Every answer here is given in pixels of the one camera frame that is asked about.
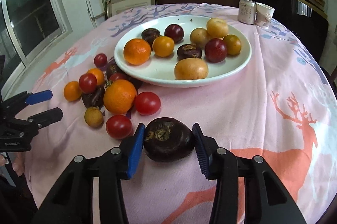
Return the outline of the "person's left hand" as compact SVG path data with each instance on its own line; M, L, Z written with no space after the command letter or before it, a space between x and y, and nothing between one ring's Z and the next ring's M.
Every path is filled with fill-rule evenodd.
M13 170L16 172L17 176L21 176L25 171L25 152L14 153L15 159L13 163L9 162L9 156L6 156L4 153L1 153L1 167L11 165Z

